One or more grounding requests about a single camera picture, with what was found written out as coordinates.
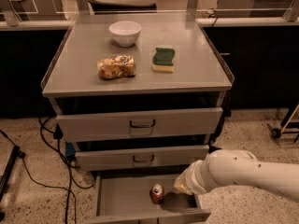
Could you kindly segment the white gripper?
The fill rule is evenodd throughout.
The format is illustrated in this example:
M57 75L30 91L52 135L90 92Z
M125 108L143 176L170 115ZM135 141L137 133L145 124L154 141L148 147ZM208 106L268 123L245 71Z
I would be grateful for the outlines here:
M204 161L193 162L186 171L176 178L174 187L181 193L188 195L207 193L205 179L202 177L206 173L205 168L206 164Z

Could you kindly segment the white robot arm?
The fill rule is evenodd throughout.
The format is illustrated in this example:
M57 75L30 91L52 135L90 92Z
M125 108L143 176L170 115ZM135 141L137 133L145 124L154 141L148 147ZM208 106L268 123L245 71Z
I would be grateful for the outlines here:
M299 202L299 165L258 161L246 150L218 149L193 162L174 183L189 195L232 185L263 189Z

